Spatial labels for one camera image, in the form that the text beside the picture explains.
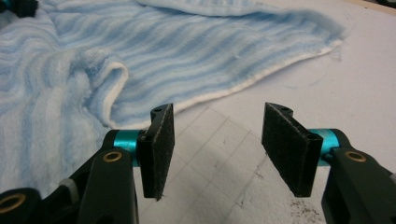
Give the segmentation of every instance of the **teal aluminum cylinder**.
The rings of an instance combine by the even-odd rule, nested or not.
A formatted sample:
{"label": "teal aluminum cylinder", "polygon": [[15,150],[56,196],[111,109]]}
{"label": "teal aluminum cylinder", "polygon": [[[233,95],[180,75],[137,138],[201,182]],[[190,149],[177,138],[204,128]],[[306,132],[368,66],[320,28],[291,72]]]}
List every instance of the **teal aluminum cylinder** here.
{"label": "teal aluminum cylinder", "polygon": [[308,131],[311,133],[316,133],[323,138],[318,166],[328,166],[329,163],[324,161],[322,158],[324,156],[331,156],[331,149],[333,147],[340,147],[337,136],[330,129],[309,129]]}
{"label": "teal aluminum cylinder", "polygon": [[139,133],[139,130],[119,130],[113,144],[114,147],[121,147],[122,149],[127,150],[131,153],[133,167],[140,166],[136,150],[137,136],[139,135]]}

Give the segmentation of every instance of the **black gripper pad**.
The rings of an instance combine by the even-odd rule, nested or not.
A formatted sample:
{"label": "black gripper pad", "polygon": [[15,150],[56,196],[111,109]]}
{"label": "black gripper pad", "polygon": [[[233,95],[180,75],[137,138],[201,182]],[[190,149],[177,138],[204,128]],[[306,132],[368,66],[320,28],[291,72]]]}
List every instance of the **black gripper pad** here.
{"label": "black gripper pad", "polygon": [[283,105],[266,103],[262,145],[295,197],[309,197],[323,139],[309,132]]}
{"label": "black gripper pad", "polygon": [[158,106],[151,110],[150,115],[150,127],[137,139],[137,154],[144,196],[159,201],[175,145],[173,105]]}

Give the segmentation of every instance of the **brass insert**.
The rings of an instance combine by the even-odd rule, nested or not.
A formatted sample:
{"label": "brass insert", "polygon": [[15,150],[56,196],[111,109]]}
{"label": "brass insert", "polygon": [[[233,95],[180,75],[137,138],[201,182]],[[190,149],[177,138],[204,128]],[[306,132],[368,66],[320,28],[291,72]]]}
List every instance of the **brass insert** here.
{"label": "brass insert", "polygon": [[353,160],[353,161],[358,161],[358,162],[366,162],[366,161],[367,161],[367,159],[366,159],[363,155],[361,155],[361,154],[358,153],[358,152],[354,152],[354,151],[348,151],[348,152],[346,152],[346,156],[347,156],[350,160]]}
{"label": "brass insert", "polygon": [[113,162],[119,160],[121,157],[122,154],[120,152],[109,152],[103,157],[103,160],[105,162]]}
{"label": "brass insert", "polygon": [[26,195],[15,193],[0,201],[0,214],[4,214],[19,207],[26,200]]}

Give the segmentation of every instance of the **towel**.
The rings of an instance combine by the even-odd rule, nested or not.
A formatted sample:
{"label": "towel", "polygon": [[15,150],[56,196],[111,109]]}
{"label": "towel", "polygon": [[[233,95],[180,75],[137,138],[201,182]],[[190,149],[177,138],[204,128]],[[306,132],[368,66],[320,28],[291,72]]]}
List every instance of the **towel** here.
{"label": "towel", "polygon": [[337,47],[343,27],[247,0],[40,1],[0,15],[0,192],[49,195],[110,129],[143,129]]}

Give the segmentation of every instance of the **terry cloth towel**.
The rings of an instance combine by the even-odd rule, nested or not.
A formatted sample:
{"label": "terry cloth towel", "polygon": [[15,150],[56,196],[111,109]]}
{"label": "terry cloth towel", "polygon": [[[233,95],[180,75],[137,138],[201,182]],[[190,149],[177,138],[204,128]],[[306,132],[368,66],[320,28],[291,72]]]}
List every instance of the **terry cloth towel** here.
{"label": "terry cloth towel", "polygon": [[0,15],[0,191],[47,196],[109,129],[141,129],[327,53],[343,28],[246,0],[45,0]]}

